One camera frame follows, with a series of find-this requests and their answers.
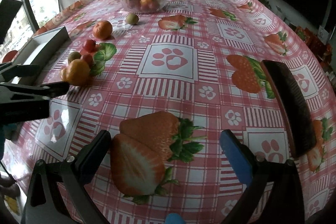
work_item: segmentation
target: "orange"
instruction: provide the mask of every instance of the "orange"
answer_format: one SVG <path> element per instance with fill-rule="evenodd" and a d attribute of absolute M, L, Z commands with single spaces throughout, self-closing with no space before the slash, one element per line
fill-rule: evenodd
<path fill-rule="evenodd" d="M 149 5 L 153 0 L 140 0 L 141 6 Z"/>
<path fill-rule="evenodd" d="M 98 39 L 107 39 L 112 31 L 112 24 L 107 20 L 102 20 L 93 27 L 93 35 Z"/>
<path fill-rule="evenodd" d="M 62 81 L 70 85 L 82 86 L 89 80 L 90 67 L 84 60 L 75 59 L 67 68 L 61 70 L 60 75 Z"/>

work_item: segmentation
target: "tomato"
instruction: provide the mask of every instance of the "tomato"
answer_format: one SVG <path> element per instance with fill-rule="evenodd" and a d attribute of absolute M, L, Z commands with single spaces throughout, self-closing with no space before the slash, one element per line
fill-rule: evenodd
<path fill-rule="evenodd" d="M 81 56 L 81 59 L 84 60 L 89 65 L 89 67 L 92 67 L 93 58 L 91 54 L 84 54 Z"/>
<path fill-rule="evenodd" d="M 88 39 L 83 44 L 83 49 L 87 52 L 93 52 L 96 48 L 96 42 L 92 39 Z"/>

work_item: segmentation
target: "blue gripper pad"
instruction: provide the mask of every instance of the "blue gripper pad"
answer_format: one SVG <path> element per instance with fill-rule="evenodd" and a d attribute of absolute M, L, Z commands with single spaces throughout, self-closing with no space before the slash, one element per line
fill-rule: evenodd
<path fill-rule="evenodd" d="M 242 144 L 230 130 L 222 131 L 219 142 L 239 182 L 248 187 L 253 179 L 253 167 L 241 149 Z"/>

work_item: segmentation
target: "paw print pattern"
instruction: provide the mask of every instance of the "paw print pattern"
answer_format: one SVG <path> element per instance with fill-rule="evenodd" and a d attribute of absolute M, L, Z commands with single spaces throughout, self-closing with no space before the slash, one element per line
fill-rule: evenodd
<path fill-rule="evenodd" d="M 234 112 L 233 110 L 229 110 L 226 114 L 225 114 L 225 118 L 227 119 L 227 122 L 229 123 L 229 125 L 233 126 L 237 126 L 239 125 L 239 123 L 242 121 L 241 117 L 240 117 L 240 113 L 239 112 Z"/>
<path fill-rule="evenodd" d="M 302 59 L 303 60 L 307 60 L 308 59 L 308 52 L 307 51 L 303 51 L 303 53 L 302 53 Z"/>
<path fill-rule="evenodd" d="M 178 48 L 173 50 L 164 48 L 162 49 L 162 53 L 153 54 L 153 58 L 156 60 L 153 60 L 152 64 L 157 67 L 166 65 L 169 70 L 176 70 L 188 63 L 188 60 L 182 57 L 182 55 L 183 52 Z"/>
<path fill-rule="evenodd" d="M 46 135 L 50 135 L 50 140 L 52 142 L 58 141 L 61 137 L 65 135 L 65 129 L 63 124 L 60 122 L 60 112 L 59 110 L 55 110 L 53 116 L 50 116 L 47 119 L 47 124 L 44 127 L 44 133 Z"/>
<path fill-rule="evenodd" d="M 236 37 L 238 39 L 243 39 L 245 37 L 245 35 L 243 35 L 242 33 L 240 33 L 240 31 L 233 29 L 233 28 L 227 28 L 224 29 L 224 31 L 226 31 L 226 33 L 232 37 Z"/>
<path fill-rule="evenodd" d="M 283 155 L 278 152 L 280 147 L 276 140 L 273 139 L 271 140 L 270 143 L 268 141 L 263 141 L 261 143 L 261 147 L 263 149 L 263 152 L 258 151 L 255 153 L 255 155 L 260 155 L 266 158 L 268 161 L 273 161 L 275 157 L 277 156 L 279 163 L 282 163 L 284 161 Z"/>
<path fill-rule="evenodd" d="M 209 44 L 205 42 L 197 42 L 197 46 L 199 46 L 200 48 L 209 48 Z"/>
<path fill-rule="evenodd" d="M 149 37 L 140 37 L 139 38 L 140 43 L 147 43 L 149 40 L 151 40 Z"/>
<path fill-rule="evenodd" d="M 223 40 L 219 37 L 213 37 L 212 40 L 214 40 L 216 42 L 223 42 Z"/>
<path fill-rule="evenodd" d="M 129 89 L 131 87 L 131 84 L 133 83 L 130 81 L 130 78 L 122 77 L 120 81 L 117 82 L 118 89 Z"/>
<path fill-rule="evenodd" d="M 102 96 L 100 93 L 96 94 L 92 94 L 91 98 L 89 98 L 89 102 L 91 106 L 96 107 L 97 105 L 99 105 L 99 102 L 101 102 L 103 100 Z"/>
<path fill-rule="evenodd" d="M 31 139 L 28 139 L 28 140 L 26 141 L 26 149 L 27 149 L 28 151 L 30 151 L 30 150 L 32 149 L 32 147 L 33 147 L 33 142 L 32 142 Z"/>
<path fill-rule="evenodd" d="M 216 93 L 213 91 L 213 88 L 210 86 L 203 86 L 198 91 L 200 92 L 199 95 L 202 98 L 207 98 L 208 100 L 212 100 L 216 96 Z"/>
<path fill-rule="evenodd" d="M 221 213 L 224 215 L 224 216 L 227 216 L 231 210 L 233 209 L 233 207 L 237 204 L 237 200 L 228 200 L 226 203 L 225 203 L 225 207 L 221 210 Z"/>
<path fill-rule="evenodd" d="M 322 98 L 323 100 L 329 98 L 329 91 L 327 89 L 322 90 Z"/>
<path fill-rule="evenodd" d="M 321 208 L 319 207 L 319 204 L 320 202 L 318 200 L 310 204 L 310 206 L 308 207 L 308 217 L 312 216 L 313 214 L 321 210 Z"/>
<path fill-rule="evenodd" d="M 331 183 L 332 183 L 332 184 L 336 184 L 336 175 L 333 175 L 333 176 L 331 177 Z"/>
<path fill-rule="evenodd" d="M 301 73 L 298 73 L 297 75 L 293 75 L 295 80 L 297 81 L 299 87 L 304 91 L 307 92 L 309 90 L 309 80 L 305 79 L 305 76 Z"/>

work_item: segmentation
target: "pink checkered tablecloth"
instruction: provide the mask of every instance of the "pink checkered tablecloth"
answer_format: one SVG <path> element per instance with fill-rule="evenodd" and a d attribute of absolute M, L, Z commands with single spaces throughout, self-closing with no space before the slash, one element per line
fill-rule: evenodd
<path fill-rule="evenodd" d="M 94 39 L 92 21 L 112 23 L 113 40 L 108 42 L 116 45 L 117 53 L 91 86 L 72 87 L 67 95 L 53 99 L 50 118 L 26 122 L 19 140 L 6 143 L 4 163 L 16 178 L 24 177 L 20 186 L 25 191 L 38 159 L 62 161 L 76 155 L 100 129 L 114 136 L 122 120 L 165 110 L 204 127 L 194 135 L 207 135 L 200 140 L 204 149 L 194 161 L 165 163 L 173 166 L 180 186 L 170 185 L 167 197 L 155 196 L 149 205 L 135 205 L 114 186 L 107 155 L 86 190 L 115 224 L 161 224 L 171 212 L 187 223 L 220 223 L 245 190 L 220 148 L 223 129 L 232 130 L 254 154 L 270 161 L 290 158 L 277 100 L 264 86 L 253 85 L 255 76 L 246 78 L 245 71 L 232 66 L 237 56 L 248 56 L 258 62 L 285 63 L 312 119 L 323 124 L 315 154 L 301 157 L 296 165 L 306 218 L 324 207 L 336 186 L 336 99 L 317 59 L 283 21 L 257 0 L 170 0 L 165 12 L 140 15 L 134 26 L 125 23 L 126 15 L 118 0 L 93 0 L 63 23 L 72 42 L 55 53 L 40 82 L 60 80 L 68 55 Z M 195 23 L 179 30 L 161 29 L 158 21 L 172 15 L 190 17 Z M 70 214 L 79 220 L 60 188 Z M 271 188 L 266 187 L 253 218 L 260 215 Z"/>

